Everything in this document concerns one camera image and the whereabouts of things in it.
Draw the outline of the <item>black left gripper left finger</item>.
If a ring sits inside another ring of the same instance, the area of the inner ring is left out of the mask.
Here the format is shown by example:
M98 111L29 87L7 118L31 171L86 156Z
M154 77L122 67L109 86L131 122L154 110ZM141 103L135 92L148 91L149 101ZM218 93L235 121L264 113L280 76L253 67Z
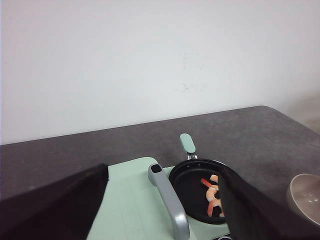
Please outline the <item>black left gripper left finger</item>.
M2 240L85 240L109 180L98 164L0 202Z

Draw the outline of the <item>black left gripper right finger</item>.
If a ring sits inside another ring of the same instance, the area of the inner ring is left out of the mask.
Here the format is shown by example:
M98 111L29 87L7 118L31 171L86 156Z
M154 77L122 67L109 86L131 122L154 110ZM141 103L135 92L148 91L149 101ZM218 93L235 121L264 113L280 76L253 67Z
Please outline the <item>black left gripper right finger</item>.
M318 240L320 228L283 207L234 170L218 171L222 210L234 240Z

